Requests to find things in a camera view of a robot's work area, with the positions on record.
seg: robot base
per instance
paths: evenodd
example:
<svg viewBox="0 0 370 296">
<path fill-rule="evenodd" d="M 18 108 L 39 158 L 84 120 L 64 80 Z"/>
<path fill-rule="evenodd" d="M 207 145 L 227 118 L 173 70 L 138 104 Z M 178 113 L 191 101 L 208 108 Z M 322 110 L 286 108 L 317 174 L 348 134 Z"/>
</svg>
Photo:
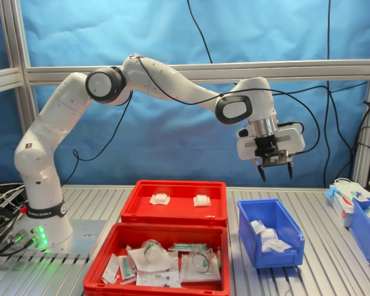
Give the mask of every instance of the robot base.
<svg viewBox="0 0 370 296">
<path fill-rule="evenodd" d="M 89 255 L 94 250 L 105 224 L 106 220 L 69 220 L 67 216 L 38 220 L 23 215 L 15 222 L 12 232 L 15 235 L 25 230 L 26 236 L 10 251 L 19 249 L 32 237 L 36 237 L 36 242 L 29 246 L 26 252 Z"/>
<path fill-rule="evenodd" d="M 90 255 L 106 222 L 106 220 L 70 219 L 73 234 L 64 242 L 49 247 L 45 252 Z"/>
</svg>

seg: white box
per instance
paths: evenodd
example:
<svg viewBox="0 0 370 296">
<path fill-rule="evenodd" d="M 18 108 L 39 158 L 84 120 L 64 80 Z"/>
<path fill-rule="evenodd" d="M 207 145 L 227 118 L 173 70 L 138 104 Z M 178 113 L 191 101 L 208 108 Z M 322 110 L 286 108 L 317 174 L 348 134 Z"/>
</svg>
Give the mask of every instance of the white box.
<svg viewBox="0 0 370 296">
<path fill-rule="evenodd" d="M 344 198 L 340 193 L 335 192 L 332 198 L 328 198 L 339 216 L 344 227 L 350 227 L 352 222 L 353 204 Z"/>
</svg>

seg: red plastic bin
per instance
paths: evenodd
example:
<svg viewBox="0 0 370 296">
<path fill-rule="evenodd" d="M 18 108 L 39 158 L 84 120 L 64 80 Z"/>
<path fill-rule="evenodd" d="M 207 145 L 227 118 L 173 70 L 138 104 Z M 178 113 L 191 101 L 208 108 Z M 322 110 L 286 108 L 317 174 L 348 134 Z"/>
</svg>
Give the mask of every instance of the red plastic bin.
<svg viewBox="0 0 370 296">
<path fill-rule="evenodd" d="M 110 260 L 111 254 L 125 255 L 126 245 L 140 248 L 148 239 L 155 239 L 167 249 L 175 242 L 207 243 L 214 251 L 221 247 L 221 281 L 184 283 L 186 289 L 169 287 L 142 287 L 135 283 L 121 285 L 121 279 L 115 284 L 104 284 L 101 280 L 103 272 Z M 117 223 L 107 236 L 97 257 L 93 261 L 84 281 L 85 296 L 198 296 L 230 295 L 228 234 L 226 228 L 219 226 L 183 226 Z"/>
<path fill-rule="evenodd" d="M 152 205 L 154 194 L 170 196 L 168 205 Z M 195 207 L 197 194 L 210 197 L 208 207 Z M 226 185 L 222 182 L 148 181 L 135 185 L 121 211 L 122 222 L 154 224 L 188 224 L 226 227 Z"/>
</svg>

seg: white packet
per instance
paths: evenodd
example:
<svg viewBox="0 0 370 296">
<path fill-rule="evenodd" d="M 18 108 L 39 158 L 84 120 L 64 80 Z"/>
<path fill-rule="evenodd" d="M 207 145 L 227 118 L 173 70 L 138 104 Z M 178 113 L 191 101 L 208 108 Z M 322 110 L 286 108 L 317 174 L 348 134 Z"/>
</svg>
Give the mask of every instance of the white packet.
<svg viewBox="0 0 370 296">
<path fill-rule="evenodd" d="M 255 231 L 256 234 L 259 234 L 259 232 L 266 229 L 266 226 L 263 225 L 262 221 L 260 221 L 260 220 L 252 221 L 251 226 L 252 226 L 252 228 L 253 228 L 253 230 Z"/>
<path fill-rule="evenodd" d="M 350 182 L 350 183 L 336 183 L 336 189 L 340 191 L 341 195 L 344 196 L 348 200 L 352 200 L 352 198 L 359 200 L 360 202 L 368 202 L 368 198 L 370 198 L 370 192 L 365 190 L 362 186 L 358 183 Z"/>
<path fill-rule="evenodd" d="M 142 273 L 137 275 L 137 286 L 181 288 L 177 271 Z"/>
<path fill-rule="evenodd" d="M 210 198 L 207 195 L 198 194 L 193 198 L 195 207 L 207 207 L 211 205 Z"/>
<path fill-rule="evenodd" d="M 153 195 L 150 198 L 149 202 L 152 205 L 168 205 L 168 203 L 170 202 L 170 196 L 167 196 L 167 194 L 164 194 L 164 193 L 159 193 L 159 194 Z"/>
<path fill-rule="evenodd" d="M 164 273 L 164 272 L 169 272 L 169 271 L 179 271 L 179 268 L 178 268 L 178 251 L 174 251 L 174 252 L 168 252 L 168 255 L 172 258 L 172 260 L 174 261 L 173 263 L 173 266 L 166 269 L 165 271 L 154 271 L 154 272 L 148 272 L 148 271 L 137 271 L 137 274 L 138 275 L 143 275 L 143 274 L 161 274 L 161 273 Z"/>
<path fill-rule="evenodd" d="M 220 281 L 218 259 L 214 252 L 210 249 L 183 255 L 179 278 L 182 282 Z"/>
<path fill-rule="evenodd" d="M 262 243 L 268 241 L 269 239 L 278 239 L 277 232 L 274 228 L 265 228 L 259 232 L 259 236 Z"/>
<path fill-rule="evenodd" d="M 128 254 L 136 264 L 137 270 L 149 273 L 169 269 L 175 263 L 156 240 L 147 240 L 141 249 L 129 250 Z"/>
<path fill-rule="evenodd" d="M 269 239 L 263 245 L 279 253 L 282 253 L 283 251 L 292 248 L 291 245 L 287 244 L 286 242 L 280 239 Z"/>
<path fill-rule="evenodd" d="M 364 213 L 366 214 L 366 216 L 368 218 L 370 218 L 370 207 L 368 207 L 367 209 L 364 210 Z"/>
<path fill-rule="evenodd" d="M 261 252 L 262 253 L 265 253 L 265 252 L 273 252 L 274 250 L 273 249 L 271 249 L 271 248 L 269 248 L 269 247 L 267 247 L 266 246 L 266 244 L 262 244 L 261 245 Z"/>
<path fill-rule="evenodd" d="M 119 259 L 114 254 L 111 254 L 110 261 L 107 264 L 107 267 L 105 268 L 101 280 L 106 284 L 116 283 L 117 279 L 119 278 L 119 276 L 117 276 L 118 269 L 119 269 Z"/>
<path fill-rule="evenodd" d="M 133 278 L 135 273 L 135 267 L 132 266 L 133 261 L 128 259 L 128 256 L 118 256 L 119 259 L 119 269 L 121 271 L 122 281 L 125 279 Z"/>
</svg>

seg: aluminum frame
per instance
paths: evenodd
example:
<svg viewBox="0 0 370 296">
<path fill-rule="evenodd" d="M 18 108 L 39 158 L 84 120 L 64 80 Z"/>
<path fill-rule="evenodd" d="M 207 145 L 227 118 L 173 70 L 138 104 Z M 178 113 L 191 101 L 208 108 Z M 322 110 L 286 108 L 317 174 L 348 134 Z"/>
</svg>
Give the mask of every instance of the aluminum frame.
<svg viewBox="0 0 370 296">
<path fill-rule="evenodd" d="M 31 67 L 20 0 L 0 0 L 0 13 L 11 67 L 0 70 L 0 91 L 15 89 L 20 124 L 25 133 L 39 112 L 33 86 L 59 85 L 72 72 L 89 73 L 99 67 Z M 198 84 L 235 83 L 253 76 L 264 76 L 269 81 L 370 81 L 370 59 L 194 64 L 172 67 Z M 370 83 L 366 100 L 370 101 Z M 365 125 L 370 126 L 370 115 Z M 365 129 L 360 139 L 364 144 L 370 145 L 370 129 Z M 362 185 L 367 182 L 369 163 L 369 149 L 360 147 L 353 177 Z"/>
</svg>

